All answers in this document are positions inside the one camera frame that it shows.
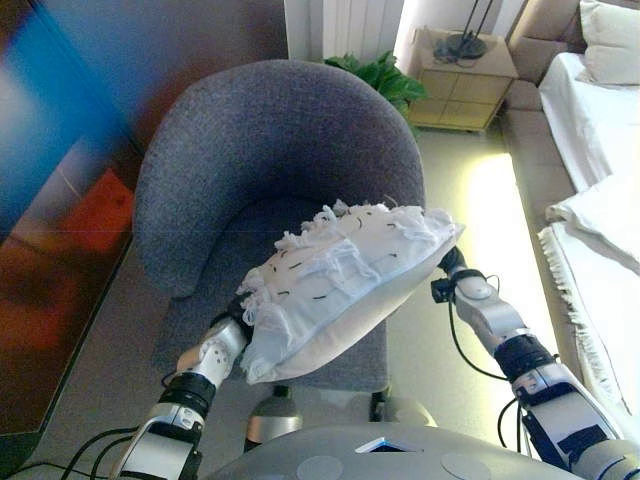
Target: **nightstand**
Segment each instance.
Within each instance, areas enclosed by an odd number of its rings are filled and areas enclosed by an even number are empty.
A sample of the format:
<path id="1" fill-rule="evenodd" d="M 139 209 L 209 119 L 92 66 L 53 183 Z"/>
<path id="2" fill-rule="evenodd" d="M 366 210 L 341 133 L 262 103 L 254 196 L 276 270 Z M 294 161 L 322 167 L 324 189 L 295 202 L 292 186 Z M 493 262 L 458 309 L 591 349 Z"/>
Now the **nightstand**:
<path id="1" fill-rule="evenodd" d="M 483 131 L 518 77 L 504 39 L 480 35 L 487 53 L 475 60 L 446 63 L 434 56 L 438 41 L 453 32 L 416 31 L 408 74 L 427 90 L 427 98 L 409 107 L 409 119 L 419 127 Z"/>

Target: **gray armchair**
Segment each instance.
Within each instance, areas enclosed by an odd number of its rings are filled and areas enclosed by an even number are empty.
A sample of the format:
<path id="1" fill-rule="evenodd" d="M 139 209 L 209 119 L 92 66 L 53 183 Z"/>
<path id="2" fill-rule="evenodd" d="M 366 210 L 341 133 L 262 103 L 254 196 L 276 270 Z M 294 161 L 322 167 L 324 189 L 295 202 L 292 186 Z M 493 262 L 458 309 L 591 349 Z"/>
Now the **gray armchair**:
<path id="1" fill-rule="evenodd" d="M 175 365 L 284 230 L 297 233 L 337 198 L 389 197 L 424 204 L 419 152 L 402 117 L 357 77 L 271 60 L 189 87 L 156 132 L 136 190 L 137 251 L 146 275 L 172 296 L 155 364 Z M 384 322 L 289 383 L 382 390 Z"/>

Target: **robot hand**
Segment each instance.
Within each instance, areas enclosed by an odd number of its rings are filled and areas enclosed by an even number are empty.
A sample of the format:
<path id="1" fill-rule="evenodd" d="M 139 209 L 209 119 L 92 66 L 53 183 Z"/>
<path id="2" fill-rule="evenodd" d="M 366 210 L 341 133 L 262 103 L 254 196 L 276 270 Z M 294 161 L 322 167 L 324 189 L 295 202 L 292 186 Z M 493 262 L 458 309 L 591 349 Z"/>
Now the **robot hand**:
<path id="1" fill-rule="evenodd" d="M 432 284 L 436 302 L 452 299 L 500 365 L 526 411 L 523 423 L 542 460 L 592 480 L 640 478 L 638 447 L 571 371 L 542 346 L 511 305 L 454 248 Z"/>
<path id="2" fill-rule="evenodd" d="M 246 343 L 232 316 L 219 317 L 203 340 L 180 357 L 171 383 L 109 478 L 195 480 L 202 459 L 197 446 L 216 388 Z"/>

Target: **black cord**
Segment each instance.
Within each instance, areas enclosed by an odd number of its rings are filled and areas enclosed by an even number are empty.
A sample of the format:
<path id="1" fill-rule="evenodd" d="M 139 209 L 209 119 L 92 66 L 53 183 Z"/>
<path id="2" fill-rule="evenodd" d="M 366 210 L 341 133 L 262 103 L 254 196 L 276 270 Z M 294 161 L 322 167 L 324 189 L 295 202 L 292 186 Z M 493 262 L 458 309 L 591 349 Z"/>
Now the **black cord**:
<path id="1" fill-rule="evenodd" d="M 71 472 L 73 471 L 73 467 L 75 466 L 76 463 L 78 463 L 78 460 L 80 459 L 82 454 L 85 452 L 85 450 L 87 448 L 89 448 L 91 445 L 93 445 L 95 442 L 100 440 L 101 438 L 108 437 L 110 435 L 133 433 L 136 430 L 138 430 L 137 426 L 136 427 L 130 427 L 130 428 L 114 428 L 113 430 L 107 430 L 105 432 L 99 433 L 98 435 L 92 437 L 91 439 L 86 441 L 84 443 L 84 445 L 82 445 L 78 449 L 76 454 L 73 456 L 73 458 L 69 462 L 69 465 L 67 465 L 67 468 L 65 469 L 64 473 L 62 474 L 62 477 L 60 477 L 60 480 L 66 480 L 69 477 L 69 475 L 71 475 Z"/>
<path id="2" fill-rule="evenodd" d="M 497 275 L 489 275 L 487 277 L 487 283 L 489 282 L 490 278 L 495 278 L 498 281 L 498 286 L 496 287 L 496 291 L 498 292 L 498 295 L 500 295 L 500 277 Z"/>
<path id="3" fill-rule="evenodd" d="M 19 468 L 18 470 L 16 470 L 15 472 L 13 472 L 10 476 L 8 477 L 4 477 L 5 480 L 9 480 L 10 478 L 16 476 L 19 473 L 22 472 L 26 472 L 27 470 L 31 470 L 33 468 L 38 468 L 38 467 L 52 467 L 52 468 L 57 468 L 58 470 L 65 470 L 67 467 L 63 466 L 63 465 L 58 465 L 55 463 L 51 463 L 51 462 L 36 462 L 36 463 L 32 463 L 31 465 L 27 465 L 25 467 Z M 82 475 L 84 477 L 89 478 L 89 474 L 86 472 L 81 472 L 80 470 L 71 470 L 73 473 L 77 473 L 78 475 Z M 100 480 L 107 480 L 107 478 L 109 477 L 101 477 L 101 476 L 97 476 L 97 479 Z"/>
<path id="4" fill-rule="evenodd" d="M 500 415 L 498 415 L 498 438 L 500 439 L 500 445 L 502 445 L 504 448 L 507 448 L 507 444 L 504 443 L 504 438 L 502 437 L 502 418 L 504 417 L 504 414 L 507 412 L 507 410 L 509 410 L 509 407 L 514 403 L 516 403 L 517 401 L 518 401 L 517 398 L 514 398 L 513 400 L 511 400 L 502 408 L 502 410 L 500 411 Z"/>
<path id="5" fill-rule="evenodd" d="M 102 449 L 102 451 L 100 452 L 100 455 L 98 455 L 98 457 L 96 458 L 96 461 L 93 463 L 93 468 L 91 469 L 91 475 L 90 475 L 89 478 L 91 480 L 95 480 L 95 479 L 98 478 L 98 475 L 97 475 L 98 474 L 98 467 L 100 467 L 100 462 L 102 461 L 102 458 L 109 452 L 109 450 L 111 450 L 113 447 L 115 447 L 116 445 L 118 445 L 120 443 L 128 442 L 132 438 L 133 438 L 133 436 L 122 437 L 122 438 L 119 438 L 117 440 L 114 440 L 109 445 L 104 447 Z"/>
<path id="6" fill-rule="evenodd" d="M 521 423 L 521 419 L 522 419 L 522 405 L 518 404 L 518 408 L 516 410 L 516 451 L 518 453 L 522 453 L 522 443 L 520 440 L 520 436 L 521 434 L 521 430 L 520 430 L 520 423 Z"/>
<path id="7" fill-rule="evenodd" d="M 172 370 L 169 373 L 167 373 L 164 377 L 162 377 L 162 380 L 160 380 L 160 383 L 162 384 L 162 386 L 164 388 L 169 388 L 169 384 L 167 383 L 167 380 L 169 379 L 169 377 L 171 375 L 174 375 L 175 373 L 176 373 L 176 371 Z"/>
<path id="8" fill-rule="evenodd" d="M 464 354 L 464 352 L 462 351 L 462 348 L 460 347 L 460 343 L 458 342 L 458 336 L 456 335 L 456 328 L 453 322 L 453 294 L 449 296 L 449 325 L 451 326 L 451 336 L 453 337 L 453 343 L 455 344 L 456 349 L 458 350 L 458 353 L 460 354 L 462 359 L 467 363 L 467 365 L 473 368 L 476 372 L 486 375 L 487 377 L 495 378 L 496 380 L 508 381 L 507 377 L 501 377 L 500 375 L 494 375 L 493 373 L 489 373 L 485 370 L 482 370 L 480 367 L 476 366 L 471 360 L 469 360 L 467 356 Z"/>

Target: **chair seat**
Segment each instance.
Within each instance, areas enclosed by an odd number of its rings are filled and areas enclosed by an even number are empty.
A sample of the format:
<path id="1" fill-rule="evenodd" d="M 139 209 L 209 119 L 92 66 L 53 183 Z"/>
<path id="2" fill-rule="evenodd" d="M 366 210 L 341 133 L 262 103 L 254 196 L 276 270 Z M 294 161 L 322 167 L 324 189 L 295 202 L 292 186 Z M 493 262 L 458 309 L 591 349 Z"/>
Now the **chair seat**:
<path id="1" fill-rule="evenodd" d="M 333 204 L 335 199 L 327 199 Z M 193 295 L 174 298 L 164 319 L 153 362 L 169 371 L 180 354 L 197 343 L 211 320 L 223 312 L 245 274 L 274 252 L 285 230 L 298 233 L 322 204 L 300 198 L 262 200 L 246 207 L 220 235 Z M 232 377 L 242 376 L 235 366 Z M 324 367 L 287 382 L 317 388 L 380 391 L 388 383 L 386 325 L 367 336 Z"/>

